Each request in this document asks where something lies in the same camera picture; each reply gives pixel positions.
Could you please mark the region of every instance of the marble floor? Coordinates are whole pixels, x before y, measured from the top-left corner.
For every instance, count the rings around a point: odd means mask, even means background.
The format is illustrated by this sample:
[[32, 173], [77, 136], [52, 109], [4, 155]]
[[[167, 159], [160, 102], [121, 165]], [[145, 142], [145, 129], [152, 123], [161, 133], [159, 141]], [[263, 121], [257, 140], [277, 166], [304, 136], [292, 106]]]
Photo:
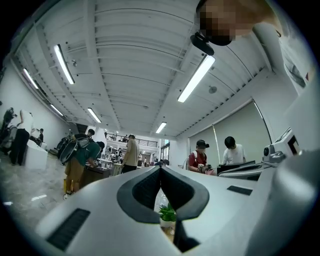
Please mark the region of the marble floor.
[[0, 196], [12, 218], [34, 230], [51, 209], [63, 201], [65, 167], [48, 154], [46, 169], [12, 166], [0, 152]]

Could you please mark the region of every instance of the window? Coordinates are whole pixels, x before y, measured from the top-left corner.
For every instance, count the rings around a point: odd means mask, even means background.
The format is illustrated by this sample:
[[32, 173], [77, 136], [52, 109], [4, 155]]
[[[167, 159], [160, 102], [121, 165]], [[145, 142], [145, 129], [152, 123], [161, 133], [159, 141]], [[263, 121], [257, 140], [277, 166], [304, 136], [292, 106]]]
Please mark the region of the window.
[[169, 160], [169, 151], [170, 151], [170, 140], [162, 139], [161, 140], [161, 155], [160, 155], [160, 159]]

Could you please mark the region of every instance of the backpack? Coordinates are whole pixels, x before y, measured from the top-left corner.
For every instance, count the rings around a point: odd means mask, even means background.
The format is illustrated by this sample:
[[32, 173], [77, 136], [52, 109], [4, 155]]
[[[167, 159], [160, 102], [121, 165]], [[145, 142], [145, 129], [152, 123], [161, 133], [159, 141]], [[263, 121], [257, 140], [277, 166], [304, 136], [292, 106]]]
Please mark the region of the backpack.
[[66, 163], [76, 154], [78, 149], [85, 149], [94, 140], [91, 138], [79, 138], [77, 140], [71, 140], [64, 148], [60, 155], [60, 161]]

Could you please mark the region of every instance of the ceiling beam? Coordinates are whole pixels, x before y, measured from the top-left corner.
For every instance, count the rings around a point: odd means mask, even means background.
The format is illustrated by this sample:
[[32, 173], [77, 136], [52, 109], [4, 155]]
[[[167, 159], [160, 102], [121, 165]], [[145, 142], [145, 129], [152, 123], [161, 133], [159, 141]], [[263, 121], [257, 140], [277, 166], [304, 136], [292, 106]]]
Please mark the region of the ceiling beam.
[[104, 79], [101, 74], [101, 68], [99, 64], [99, 59], [96, 58], [97, 46], [96, 46], [96, 32], [95, 32], [95, 10], [96, 1], [95, 0], [84, 0], [83, 1], [83, 24], [84, 24], [84, 38], [88, 58], [90, 59], [91, 71], [95, 81], [99, 85], [100, 93], [104, 99], [105, 111], [109, 112], [112, 120], [114, 121], [118, 130], [121, 129], [118, 117], [115, 110], [110, 102], [109, 95], [106, 91]]
[[58, 109], [60, 110], [63, 114], [64, 113], [70, 113], [72, 114], [56, 97], [55, 95], [49, 90], [48, 86], [45, 84], [43, 81], [42, 77], [40, 74], [37, 74], [37, 69], [34, 63], [31, 60], [30, 54], [28, 53], [28, 50], [25, 46], [25, 44], [22, 44], [21, 47], [19, 48], [19, 51], [24, 59], [24, 62], [26, 64], [26, 69], [30, 73], [30, 75], [37, 81], [41, 89], [45, 92], [47, 95], [49, 101]]
[[266, 64], [266, 67], [269, 71], [272, 71], [272, 67], [271, 67], [271, 64], [270, 64], [270, 60], [266, 54], [266, 51], [265, 49], [263, 48], [263, 46], [261, 45], [259, 39], [257, 38], [256, 34], [252, 31], [250, 34], [250, 37], [252, 39], [252, 41], [254, 42], [254, 44], [257, 46], [259, 52], [261, 53], [263, 59], [264, 59], [264, 62]]
[[181, 85], [181, 81], [183, 78], [189, 77], [190, 70], [188, 70], [188, 69], [191, 66], [191, 61], [195, 55], [195, 50], [196, 50], [196, 48], [190, 42], [189, 46], [186, 50], [186, 53], [184, 55], [184, 58], [179, 65], [179, 69], [181, 71], [183, 71], [184, 73], [177, 72], [175, 74], [175, 77], [171, 83], [171, 86], [169, 87], [169, 90], [167, 91], [167, 94], [165, 96], [165, 99], [164, 99], [161, 107], [160, 107], [160, 110], [159, 110], [159, 112], [153, 122], [153, 126], [152, 126], [152, 129], [151, 129], [149, 135], [153, 135], [155, 133], [156, 129], [158, 128], [158, 126], [160, 125], [160, 123], [162, 121], [162, 117], [164, 116], [165, 106], [168, 105], [169, 102], [173, 100], [172, 99], [173, 97], [175, 97], [173, 92], [178, 88], [178, 86]]
[[[35, 25], [34, 28], [35, 28], [35, 33], [36, 33], [36, 39], [38, 40], [38, 42], [40, 44], [40, 48], [42, 50], [44, 60], [46, 61], [48, 68], [52, 67], [55, 65], [55, 61], [50, 54], [43, 26], [39, 24], [39, 25]], [[60, 76], [58, 69], [56, 67], [54, 67], [54, 68], [50, 68], [50, 71], [52, 72], [52, 75], [54, 76], [55, 80], [57, 81], [57, 84], [63, 90], [63, 92], [65, 93], [68, 100], [71, 103], [73, 103], [73, 105], [75, 106], [76, 109], [80, 110], [82, 113], [85, 114], [85, 119], [91, 124], [93, 122], [91, 116], [88, 114], [87, 110], [84, 109], [77, 102], [76, 98], [71, 94], [71, 92], [69, 91], [69, 89], [66, 86], [66, 83], [64, 82], [64, 80]]]

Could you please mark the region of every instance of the white ceiling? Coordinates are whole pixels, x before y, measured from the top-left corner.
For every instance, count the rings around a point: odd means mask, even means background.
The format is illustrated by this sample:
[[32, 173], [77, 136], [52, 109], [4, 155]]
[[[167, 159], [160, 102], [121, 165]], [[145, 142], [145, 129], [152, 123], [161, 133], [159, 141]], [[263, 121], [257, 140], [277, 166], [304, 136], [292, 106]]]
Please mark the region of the white ceiling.
[[[211, 45], [216, 62], [185, 103], [177, 101], [202, 60], [190, 36], [198, 0], [61, 0], [16, 52], [43, 98], [74, 123], [176, 137], [212, 113], [270, 65], [255, 34]], [[60, 44], [75, 84], [54, 53]], [[210, 86], [217, 87], [209, 94]]]

